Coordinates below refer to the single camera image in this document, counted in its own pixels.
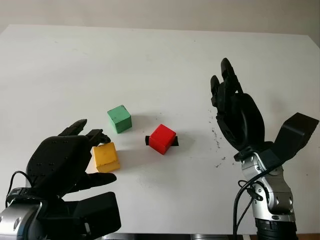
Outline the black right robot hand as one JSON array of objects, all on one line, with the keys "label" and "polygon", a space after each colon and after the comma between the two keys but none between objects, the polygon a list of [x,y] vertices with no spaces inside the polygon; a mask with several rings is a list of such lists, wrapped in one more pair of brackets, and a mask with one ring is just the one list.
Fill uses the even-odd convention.
[{"label": "black right robot hand", "polygon": [[245,93],[238,77],[225,57],[221,61],[220,82],[210,79],[211,103],[217,109],[216,120],[225,139],[239,153],[261,150],[265,146],[265,125],[253,98]]}]

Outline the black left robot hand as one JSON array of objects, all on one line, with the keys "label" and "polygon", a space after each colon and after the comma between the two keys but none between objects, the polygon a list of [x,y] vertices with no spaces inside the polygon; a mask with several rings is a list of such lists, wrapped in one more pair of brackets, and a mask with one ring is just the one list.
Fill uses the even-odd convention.
[{"label": "black left robot hand", "polygon": [[86,123],[86,119],[78,120],[40,143],[26,167],[31,195],[57,199],[116,181],[113,173],[86,172],[92,148],[111,141],[102,129],[92,129],[81,135]]}]

